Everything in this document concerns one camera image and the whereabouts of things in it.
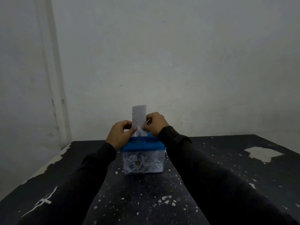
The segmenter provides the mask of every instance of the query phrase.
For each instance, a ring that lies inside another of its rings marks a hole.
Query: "black long-sleeve shirt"
[[[248,183],[197,150],[172,126],[163,128],[158,138],[210,224],[299,224]],[[17,224],[82,224],[115,158],[113,146],[104,143]]]

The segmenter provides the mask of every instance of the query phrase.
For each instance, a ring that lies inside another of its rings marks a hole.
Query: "right hand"
[[[147,125],[142,125],[142,129],[150,132],[153,136],[158,136],[159,132],[166,126],[169,126],[164,116],[158,112],[147,115]]]

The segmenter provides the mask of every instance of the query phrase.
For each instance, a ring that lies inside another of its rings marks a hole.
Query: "table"
[[[191,137],[191,140],[197,149],[251,183],[280,210],[300,221],[299,154],[256,135]],[[0,224],[14,224],[102,143],[72,142],[61,160],[18,186],[0,202]],[[252,147],[270,148],[284,155],[272,157],[271,162],[264,164],[249,157],[245,149]],[[163,173],[124,176],[122,168],[122,156],[117,153],[83,224],[209,224],[167,154]]]

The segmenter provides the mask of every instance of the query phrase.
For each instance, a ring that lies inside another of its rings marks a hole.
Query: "white wall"
[[[139,104],[188,136],[299,135],[300,0],[52,1],[73,140]]]
[[[60,151],[35,0],[0,4],[0,200]]]

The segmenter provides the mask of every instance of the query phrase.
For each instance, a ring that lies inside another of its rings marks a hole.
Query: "left hand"
[[[112,126],[105,142],[110,143],[118,151],[129,141],[136,130],[136,127],[131,127],[131,121],[119,121]]]

